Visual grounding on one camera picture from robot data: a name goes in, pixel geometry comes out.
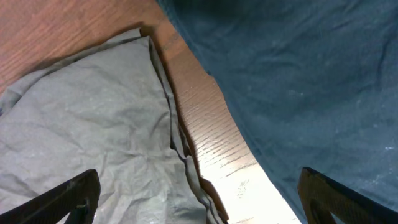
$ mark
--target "wood grain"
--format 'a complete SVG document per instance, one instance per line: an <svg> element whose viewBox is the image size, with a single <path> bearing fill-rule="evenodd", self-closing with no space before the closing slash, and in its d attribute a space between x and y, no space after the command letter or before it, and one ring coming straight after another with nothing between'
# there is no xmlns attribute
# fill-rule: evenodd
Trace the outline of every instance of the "wood grain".
<svg viewBox="0 0 398 224"><path fill-rule="evenodd" d="M33 70L139 26L154 39L200 172L215 186L229 222L296 222L243 141L214 79L153 0L0 0L0 93Z"/></svg>

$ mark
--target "wooden table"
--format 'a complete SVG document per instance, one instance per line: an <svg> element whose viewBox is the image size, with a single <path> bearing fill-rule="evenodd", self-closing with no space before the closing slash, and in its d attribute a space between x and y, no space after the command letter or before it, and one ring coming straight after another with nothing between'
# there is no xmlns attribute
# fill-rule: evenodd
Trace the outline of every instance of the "wooden table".
<svg viewBox="0 0 398 224"><path fill-rule="evenodd" d="M33 70L140 26L154 39L200 172L220 195L229 222L296 222L243 141L214 79L155 1L0 0L0 92Z"/></svg>

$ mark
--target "brown wooden floor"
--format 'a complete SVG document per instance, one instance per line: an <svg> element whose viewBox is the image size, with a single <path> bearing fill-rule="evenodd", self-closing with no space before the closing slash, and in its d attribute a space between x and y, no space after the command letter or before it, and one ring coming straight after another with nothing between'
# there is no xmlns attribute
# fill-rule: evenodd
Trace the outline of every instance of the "brown wooden floor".
<svg viewBox="0 0 398 224"><path fill-rule="evenodd" d="M148 27L157 44L200 172L218 191L229 222L294 222L243 141L214 79L154 1L0 0L0 93L26 73L139 26Z"/></svg>

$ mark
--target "gray fabric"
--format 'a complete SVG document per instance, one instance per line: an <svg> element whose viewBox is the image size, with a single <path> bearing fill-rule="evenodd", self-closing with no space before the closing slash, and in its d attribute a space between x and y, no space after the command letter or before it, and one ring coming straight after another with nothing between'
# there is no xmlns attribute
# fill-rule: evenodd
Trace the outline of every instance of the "gray fabric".
<svg viewBox="0 0 398 224"><path fill-rule="evenodd" d="M95 223L221 223L138 30L21 78L0 107L0 213L96 169Z"/></svg>

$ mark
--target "dark blue fabric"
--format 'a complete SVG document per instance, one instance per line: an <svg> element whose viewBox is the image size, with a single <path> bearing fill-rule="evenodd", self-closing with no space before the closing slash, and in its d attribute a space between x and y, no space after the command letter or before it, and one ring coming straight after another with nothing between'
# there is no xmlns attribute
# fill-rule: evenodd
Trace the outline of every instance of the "dark blue fabric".
<svg viewBox="0 0 398 224"><path fill-rule="evenodd" d="M303 166L398 209L397 0L158 2L302 222Z"/></svg>

